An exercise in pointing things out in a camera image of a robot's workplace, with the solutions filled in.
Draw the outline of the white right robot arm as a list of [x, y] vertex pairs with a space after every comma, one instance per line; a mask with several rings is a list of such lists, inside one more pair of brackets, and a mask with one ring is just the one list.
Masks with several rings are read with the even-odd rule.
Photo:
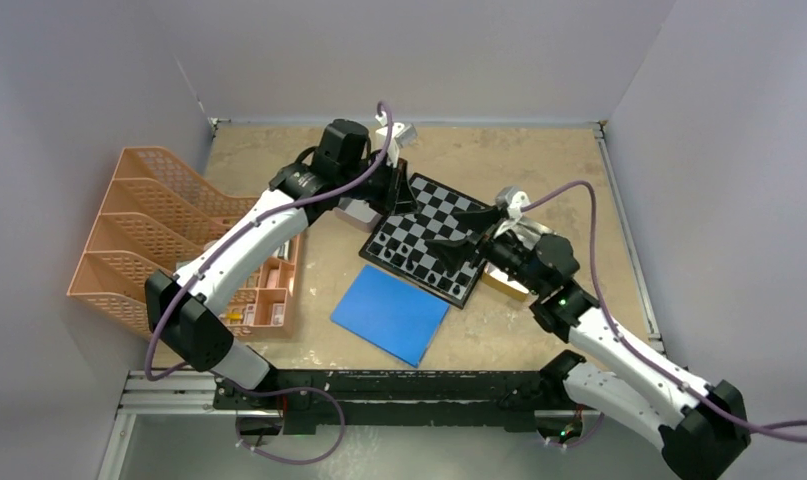
[[580, 264], [568, 239], [540, 224], [529, 237], [501, 232], [495, 207], [454, 217], [470, 233], [430, 239], [428, 252], [450, 272], [468, 261], [497, 267], [536, 295], [529, 308], [538, 325], [572, 345], [544, 370], [548, 404], [598, 410], [651, 443], [681, 479], [718, 479], [750, 445], [737, 423], [747, 416], [740, 390], [676, 365], [607, 317], [602, 298], [575, 281]]

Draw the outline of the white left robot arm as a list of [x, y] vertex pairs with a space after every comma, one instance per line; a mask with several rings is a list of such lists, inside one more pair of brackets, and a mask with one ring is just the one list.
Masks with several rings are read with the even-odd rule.
[[158, 377], [152, 360], [155, 344], [163, 342], [183, 365], [238, 385], [239, 397], [251, 408], [274, 402], [276, 368], [239, 340], [220, 316], [251, 273], [342, 201], [362, 201], [382, 215], [416, 211], [407, 163], [400, 156], [416, 137], [415, 129], [385, 113], [377, 120], [374, 134], [351, 120], [329, 123], [318, 144], [281, 168], [221, 238], [175, 273], [158, 270], [146, 279], [148, 379]]

